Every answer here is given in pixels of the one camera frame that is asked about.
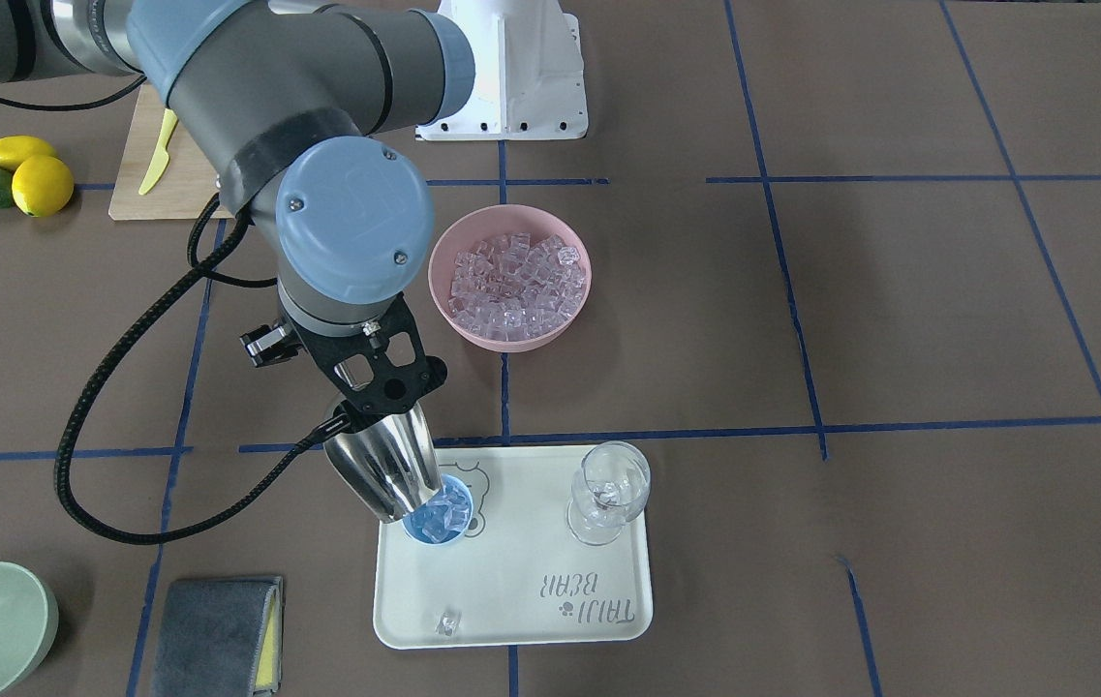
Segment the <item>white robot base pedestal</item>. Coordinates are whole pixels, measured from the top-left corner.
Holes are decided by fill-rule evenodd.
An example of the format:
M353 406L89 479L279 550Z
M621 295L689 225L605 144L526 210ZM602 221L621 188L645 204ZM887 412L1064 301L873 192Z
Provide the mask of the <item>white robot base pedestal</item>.
M430 142L549 141L586 137L578 18L558 1L443 1L475 54L469 101L414 137Z

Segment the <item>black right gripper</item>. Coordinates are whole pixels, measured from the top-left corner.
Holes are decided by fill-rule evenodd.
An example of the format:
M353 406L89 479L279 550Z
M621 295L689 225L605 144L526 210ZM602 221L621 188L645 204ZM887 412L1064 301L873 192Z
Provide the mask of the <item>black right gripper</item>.
M280 304L276 320L240 335L246 356L262 369L307 353L356 416L408 413L447 379L403 295L358 306L360 317L348 322L317 318L285 295Z

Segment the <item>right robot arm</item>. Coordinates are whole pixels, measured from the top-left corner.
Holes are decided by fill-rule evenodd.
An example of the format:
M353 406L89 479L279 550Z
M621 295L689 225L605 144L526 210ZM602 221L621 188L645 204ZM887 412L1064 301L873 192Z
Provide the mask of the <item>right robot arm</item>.
M429 252L429 187L377 140L456 115L475 50L451 18L329 1L0 1L0 84L143 75L277 255L288 339L356 414L407 413L445 379L403 290Z

